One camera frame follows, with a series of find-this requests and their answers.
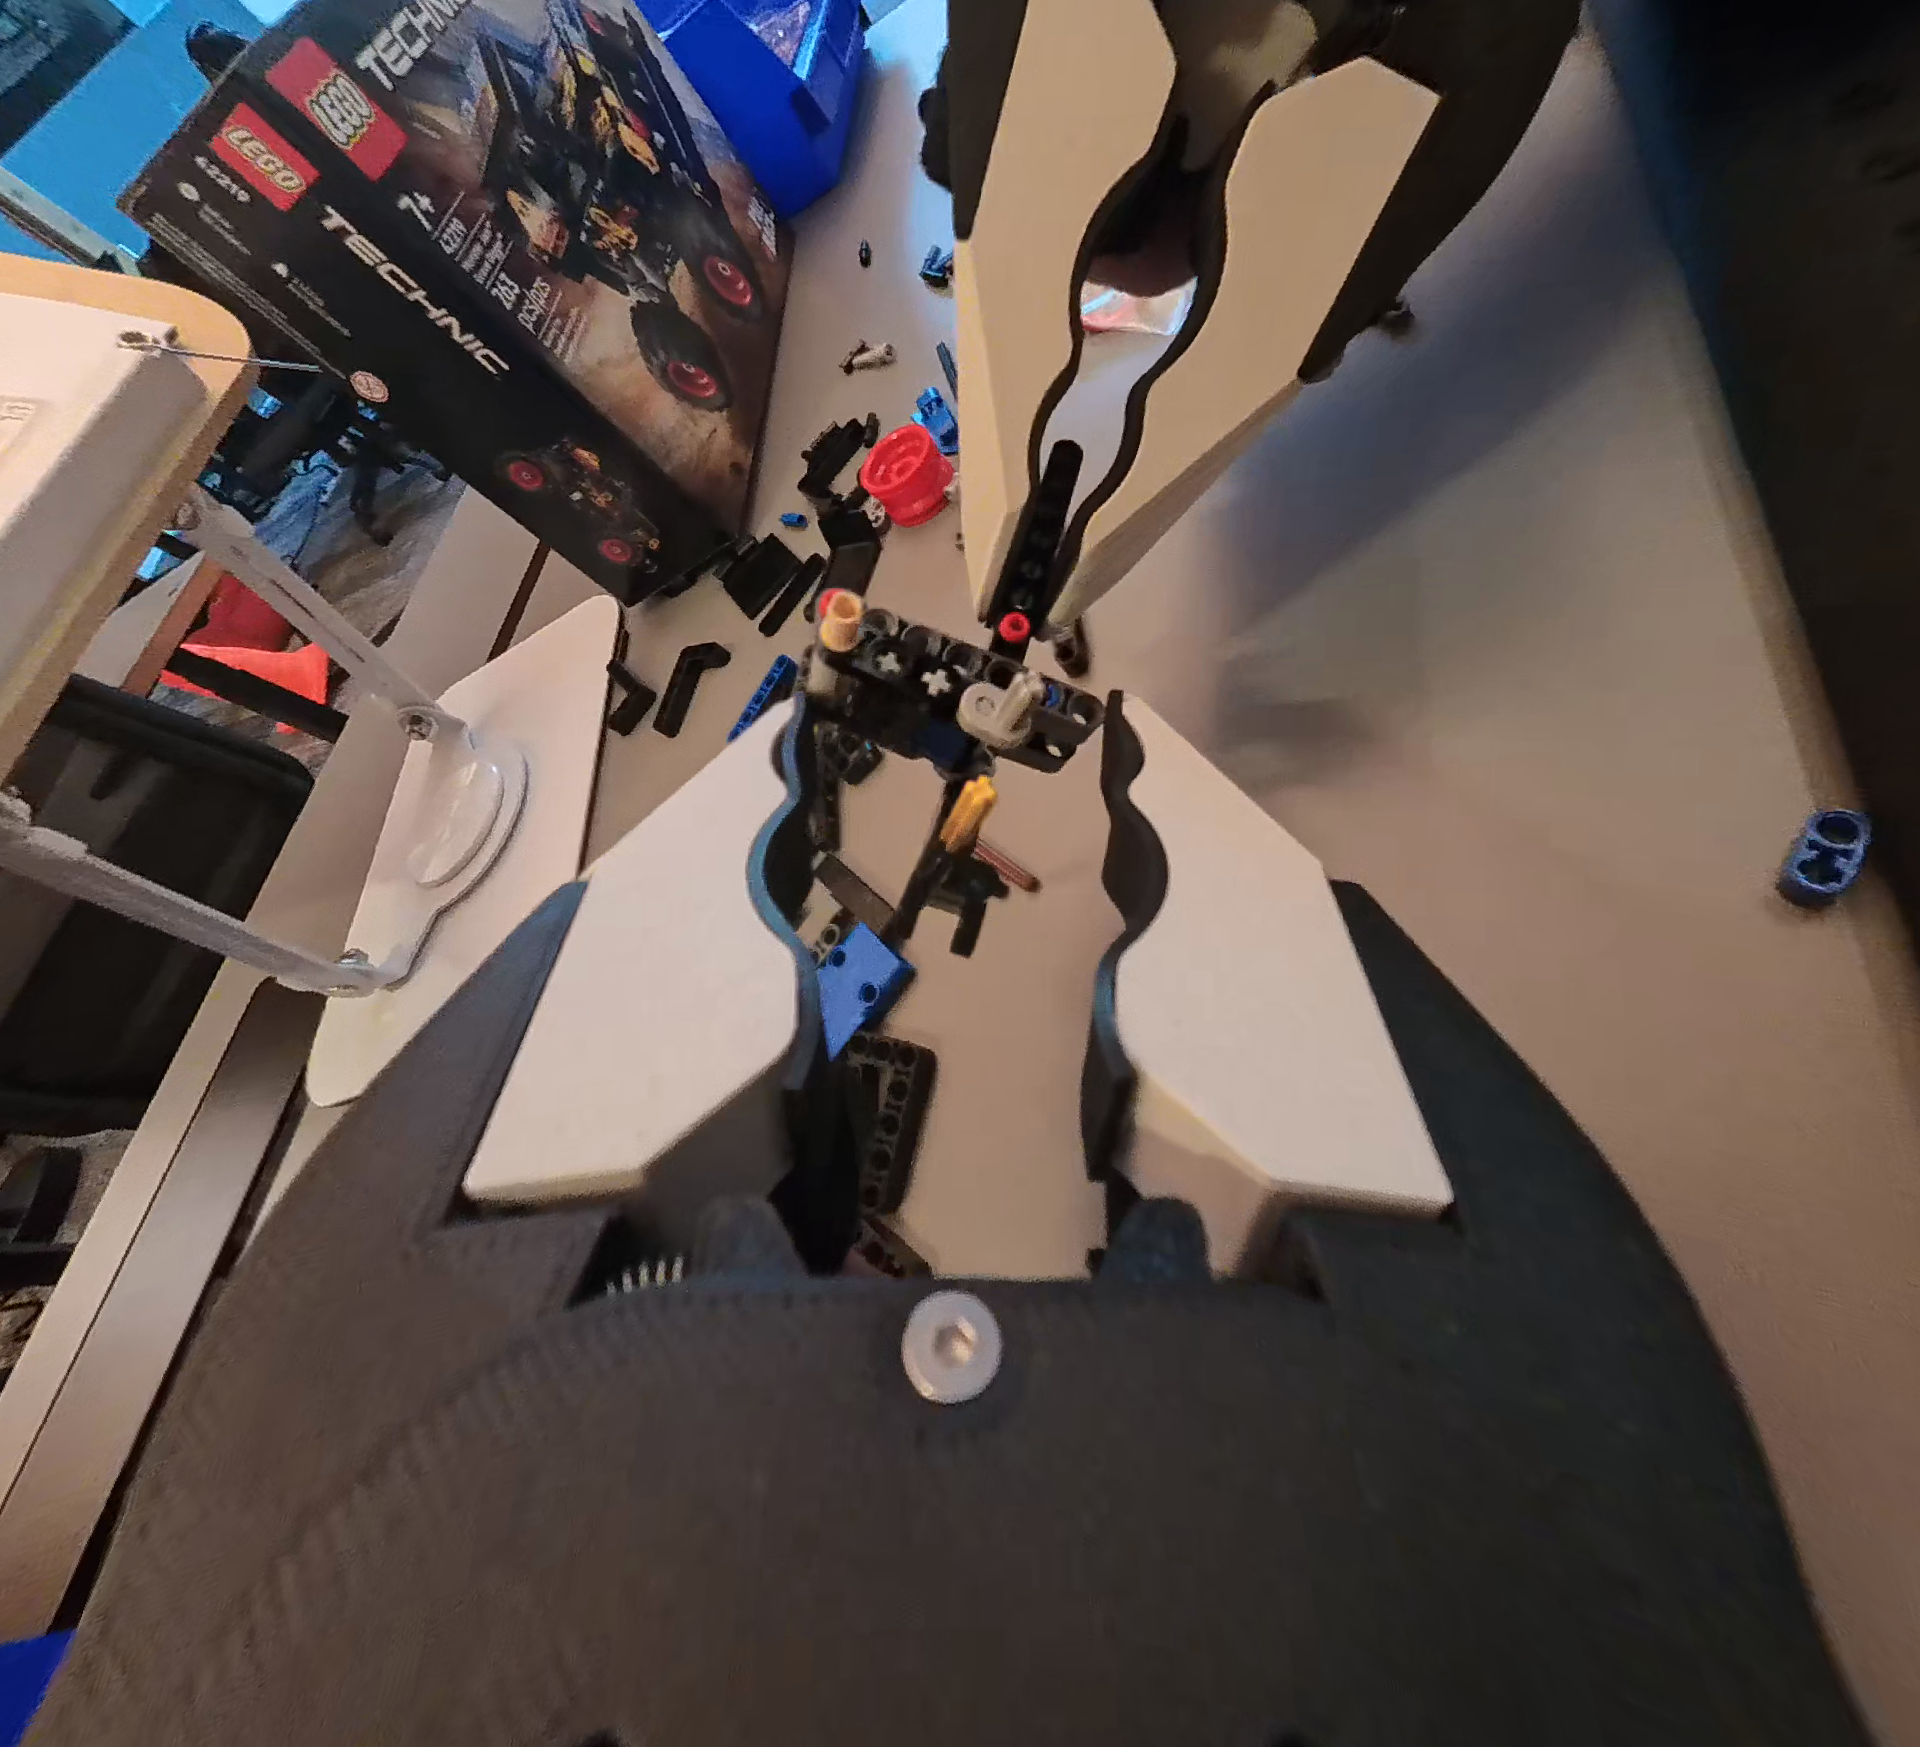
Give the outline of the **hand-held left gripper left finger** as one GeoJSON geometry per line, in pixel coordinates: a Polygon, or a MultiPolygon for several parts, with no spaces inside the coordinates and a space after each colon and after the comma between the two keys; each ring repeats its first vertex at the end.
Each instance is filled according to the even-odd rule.
{"type": "Polygon", "coordinates": [[[621,1204],[690,1254],[703,1211],[770,1200],[806,1270],[859,1226],[852,1116],[808,890],[813,727],[761,716],[586,872],[463,1192],[476,1208],[621,1204]]]}

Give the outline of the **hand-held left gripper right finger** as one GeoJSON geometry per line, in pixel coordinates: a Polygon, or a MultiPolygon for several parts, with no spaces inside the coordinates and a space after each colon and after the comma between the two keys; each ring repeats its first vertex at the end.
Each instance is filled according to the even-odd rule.
{"type": "Polygon", "coordinates": [[[1434,1222],[1453,1181],[1321,862],[1141,699],[1098,728],[1117,935],[1097,962],[1077,1130],[1111,1240],[1187,1208],[1213,1279],[1301,1211],[1434,1222]]]}

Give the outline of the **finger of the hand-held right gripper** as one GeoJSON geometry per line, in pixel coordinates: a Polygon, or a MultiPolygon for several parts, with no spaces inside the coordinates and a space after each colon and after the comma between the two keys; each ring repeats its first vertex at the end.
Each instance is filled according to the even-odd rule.
{"type": "Polygon", "coordinates": [[[1163,361],[1128,395],[1117,483],[1085,509],[1046,615],[1082,615],[1301,389],[1438,97],[1358,58],[1259,107],[1223,176],[1223,246],[1163,361]]]}
{"type": "Polygon", "coordinates": [[[978,618],[1077,365],[1098,207],[1154,150],[1175,54],[1150,0],[1026,0],[973,224],[954,249],[957,500],[978,618]]]}

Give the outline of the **black toy brick assembly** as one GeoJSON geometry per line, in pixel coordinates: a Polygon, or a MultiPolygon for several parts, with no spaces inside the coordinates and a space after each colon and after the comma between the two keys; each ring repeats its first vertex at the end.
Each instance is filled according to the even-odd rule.
{"type": "Polygon", "coordinates": [[[796,692],[802,731],[808,733],[804,809],[815,866],[839,855],[846,787],[824,793],[813,779],[815,720],[857,727],[885,758],[925,765],[941,786],[939,815],[903,894],[892,899],[883,922],[870,922],[892,949],[900,949],[932,909],[952,919],[952,956],[972,958],[989,906],[1008,896],[1008,888],[972,857],[995,803],[998,770],[1052,776],[1105,720],[1104,705],[1076,686],[1087,672],[1085,661],[1068,666],[1065,680],[1050,680],[1026,661],[1046,634],[1045,599],[1077,468],[1077,447],[1058,442],[991,593],[985,644],[867,607],[844,591],[826,594],[819,607],[796,692]]]}

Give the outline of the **blue flat toy panel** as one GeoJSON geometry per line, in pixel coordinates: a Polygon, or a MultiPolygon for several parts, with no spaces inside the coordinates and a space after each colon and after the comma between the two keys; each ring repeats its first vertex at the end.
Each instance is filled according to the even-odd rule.
{"type": "Polygon", "coordinates": [[[912,985],[916,967],[865,922],[827,935],[819,952],[821,1030],[827,1059],[838,1062],[852,1040],[879,1027],[912,985]]]}

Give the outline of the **red toy wheel hub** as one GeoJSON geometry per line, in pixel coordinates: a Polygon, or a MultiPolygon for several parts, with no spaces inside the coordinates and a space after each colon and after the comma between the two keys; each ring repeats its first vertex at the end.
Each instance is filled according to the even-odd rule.
{"type": "Polygon", "coordinates": [[[927,428],[907,422],[874,442],[859,469],[859,486],[894,529],[917,529],[945,509],[952,457],[927,428]]]}

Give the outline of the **white book stand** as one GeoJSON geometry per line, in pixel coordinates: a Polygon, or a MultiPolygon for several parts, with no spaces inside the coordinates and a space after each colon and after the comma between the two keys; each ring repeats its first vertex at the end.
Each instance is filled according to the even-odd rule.
{"type": "Polygon", "coordinates": [[[407,738],[348,949],[318,956],[110,866],[4,793],[4,872],[324,996],[313,1107],[364,1094],[456,988],[582,869],[622,612],[594,598],[447,692],[413,680],[197,483],[254,380],[221,308],[127,271],[4,255],[4,770],[175,532],[407,738]]]}

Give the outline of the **black connector cluster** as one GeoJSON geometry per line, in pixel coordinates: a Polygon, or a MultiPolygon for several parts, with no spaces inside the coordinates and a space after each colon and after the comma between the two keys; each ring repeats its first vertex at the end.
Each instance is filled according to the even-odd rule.
{"type": "Polygon", "coordinates": [[[796,481],[806,502],[826,502],[838,479],[873,450],[879,439],[877,415],[854,415],[827,426],[802,450],[802,477],[796,481]]]}

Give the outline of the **blue storage bin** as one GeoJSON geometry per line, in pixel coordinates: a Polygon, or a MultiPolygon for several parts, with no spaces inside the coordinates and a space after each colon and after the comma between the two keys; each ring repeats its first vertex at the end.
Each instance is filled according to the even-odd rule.
{"type": "Polygon", "coordinates": [[[861,0],[634,0],[781,217],[842,178],[861,0]]]}

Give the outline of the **orange cone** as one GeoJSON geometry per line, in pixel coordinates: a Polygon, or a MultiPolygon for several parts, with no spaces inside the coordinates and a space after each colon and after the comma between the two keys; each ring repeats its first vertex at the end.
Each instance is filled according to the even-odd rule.
{"type": "Polygon", "coordinates": [[[269,602],[229,573],[220,578],[195,629],[160,675],[168,686],[215,699],[209,685],[195,680],[197,671],[188,671],[194,661],[263,683],[315,708],[329,705],[329,661],[324,647],[300,637],[269,602]]]}

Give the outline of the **toy truck set box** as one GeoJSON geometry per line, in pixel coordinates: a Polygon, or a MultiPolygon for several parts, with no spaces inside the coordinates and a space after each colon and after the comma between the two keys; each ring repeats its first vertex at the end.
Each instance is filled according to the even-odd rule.
{"type": "Polygon", "coordinates": [[[632,0],[301,0],[119,207],[621,604],[743,535],[792,237],[632,0]]]}

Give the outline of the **small blue connector brick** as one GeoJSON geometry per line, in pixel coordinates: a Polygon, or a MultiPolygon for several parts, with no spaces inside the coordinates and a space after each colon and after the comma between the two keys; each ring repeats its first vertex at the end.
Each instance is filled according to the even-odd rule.
{"type": "Polygon", "coordinates": [[[1792,909],[1821,914],[1846,896],[1860,878],[1873,824],[1853,809],[1817,809],[1792,837],[1776,894],[1792,909]]]}

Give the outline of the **blue bin with white tag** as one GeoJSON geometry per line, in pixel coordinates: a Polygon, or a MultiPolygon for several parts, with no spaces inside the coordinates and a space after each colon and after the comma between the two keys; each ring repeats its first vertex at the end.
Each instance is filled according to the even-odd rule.
{"type": "Polygon", "coordinates": [[[57,1630],[0,1647],[0,1742],[19,1745],[31,1728],[48,1689],[59,1675],[73,1630],[57,1630]]]}

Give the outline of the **black angled toy frame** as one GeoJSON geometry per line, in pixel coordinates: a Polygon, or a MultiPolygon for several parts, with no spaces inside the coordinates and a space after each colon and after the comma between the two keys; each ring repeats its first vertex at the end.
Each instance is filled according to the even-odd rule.
{"type": "Polygon", "coordinates": [[[939,1081],[932,1048],[859,1030],[835,1062],[852,1113],[864,1214],[899,1213],[939,1081]]]}

